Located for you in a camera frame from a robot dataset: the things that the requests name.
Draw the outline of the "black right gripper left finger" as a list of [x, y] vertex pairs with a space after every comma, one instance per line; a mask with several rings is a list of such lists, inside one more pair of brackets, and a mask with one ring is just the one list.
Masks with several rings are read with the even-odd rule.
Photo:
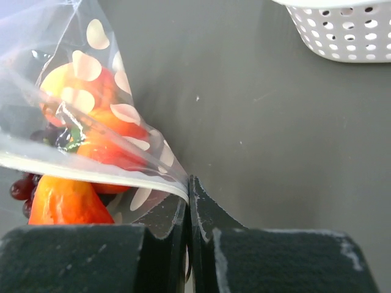
[[186, 203], [137, 223], [23, 226], [1, 239], [2, 292], [183, 292]]

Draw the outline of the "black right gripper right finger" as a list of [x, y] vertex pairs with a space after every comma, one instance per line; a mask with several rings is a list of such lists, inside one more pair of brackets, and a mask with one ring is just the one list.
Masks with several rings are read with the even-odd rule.
[[189, 178], [196, 292], [378, 292], [360, 247], [331, 230], [249, 229]]

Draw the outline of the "clear zip top bag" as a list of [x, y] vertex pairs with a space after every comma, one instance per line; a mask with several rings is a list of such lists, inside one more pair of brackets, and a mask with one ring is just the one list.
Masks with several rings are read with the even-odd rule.
[[188, 177], [136, 109], [97, 1], [1, 2], [1, 165], [30, 225], [130, 223]]

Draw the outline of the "red yellow fake mango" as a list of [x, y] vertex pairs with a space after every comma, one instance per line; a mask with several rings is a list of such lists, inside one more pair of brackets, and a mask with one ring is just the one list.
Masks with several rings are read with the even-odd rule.
[[91, 183], [44, 175], [35, 190], [28, 224], [74, 225], [114, 219]]

